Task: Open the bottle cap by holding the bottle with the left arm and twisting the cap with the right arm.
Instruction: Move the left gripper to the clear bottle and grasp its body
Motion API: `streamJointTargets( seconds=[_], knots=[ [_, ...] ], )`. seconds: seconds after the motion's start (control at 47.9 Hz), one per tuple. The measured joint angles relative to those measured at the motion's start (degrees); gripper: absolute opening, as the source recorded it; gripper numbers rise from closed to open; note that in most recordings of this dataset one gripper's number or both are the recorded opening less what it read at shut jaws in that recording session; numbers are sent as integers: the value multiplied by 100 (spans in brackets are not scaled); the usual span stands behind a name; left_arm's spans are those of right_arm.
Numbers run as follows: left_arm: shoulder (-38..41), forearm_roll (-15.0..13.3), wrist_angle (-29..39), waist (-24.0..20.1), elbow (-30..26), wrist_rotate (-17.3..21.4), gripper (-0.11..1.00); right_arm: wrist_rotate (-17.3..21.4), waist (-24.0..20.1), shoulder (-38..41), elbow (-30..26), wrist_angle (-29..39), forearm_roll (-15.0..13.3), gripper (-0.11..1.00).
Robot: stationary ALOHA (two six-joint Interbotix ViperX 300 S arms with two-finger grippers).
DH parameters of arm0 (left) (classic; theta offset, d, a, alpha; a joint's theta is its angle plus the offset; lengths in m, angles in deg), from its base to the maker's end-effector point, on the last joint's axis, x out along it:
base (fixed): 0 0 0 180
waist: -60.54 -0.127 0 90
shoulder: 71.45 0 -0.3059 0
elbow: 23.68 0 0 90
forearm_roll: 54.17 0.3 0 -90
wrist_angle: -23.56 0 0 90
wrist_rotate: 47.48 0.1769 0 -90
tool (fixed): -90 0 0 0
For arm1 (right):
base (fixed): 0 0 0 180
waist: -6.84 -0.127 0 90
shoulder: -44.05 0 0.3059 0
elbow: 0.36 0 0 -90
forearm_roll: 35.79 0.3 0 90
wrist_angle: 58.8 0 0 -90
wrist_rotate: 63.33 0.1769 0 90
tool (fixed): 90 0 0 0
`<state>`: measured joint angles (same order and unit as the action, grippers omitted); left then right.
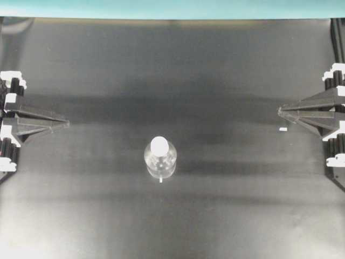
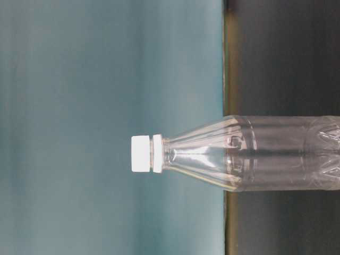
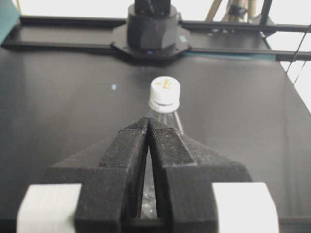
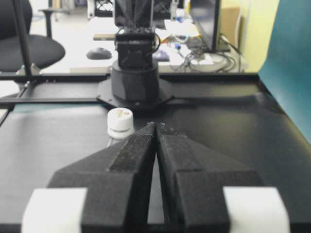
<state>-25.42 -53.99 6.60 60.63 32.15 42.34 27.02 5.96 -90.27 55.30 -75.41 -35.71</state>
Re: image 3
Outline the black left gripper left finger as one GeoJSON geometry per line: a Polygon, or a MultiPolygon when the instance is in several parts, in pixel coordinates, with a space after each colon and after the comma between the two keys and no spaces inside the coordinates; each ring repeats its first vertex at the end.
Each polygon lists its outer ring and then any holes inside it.
{"type": "Polygon", "coordinates": [[[28,187],[19,233],[119,233],[140,216],[149,120],[142,118],[47,168],[28,187]]]}

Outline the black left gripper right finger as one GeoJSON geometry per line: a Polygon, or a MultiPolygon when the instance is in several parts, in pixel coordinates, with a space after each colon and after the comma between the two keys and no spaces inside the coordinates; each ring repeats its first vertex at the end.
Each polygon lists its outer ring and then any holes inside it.
{"type": "Polygon", "coordinates": [[[174,233],[277,233],[276,205],[247,167],[155,119],[149,144],[158,215],[174,233]]]}

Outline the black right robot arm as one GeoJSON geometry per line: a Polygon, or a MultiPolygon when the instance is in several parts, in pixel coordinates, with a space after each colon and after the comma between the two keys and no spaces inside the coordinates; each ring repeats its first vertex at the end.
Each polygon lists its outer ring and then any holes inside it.
{"type": "Polygon", "coordinates": [[[191,49],[190,32],[179,19],[170,0],[136,0],[126,23],[113,29],[111,46],[135,60],[172,60],[191,49]]]}

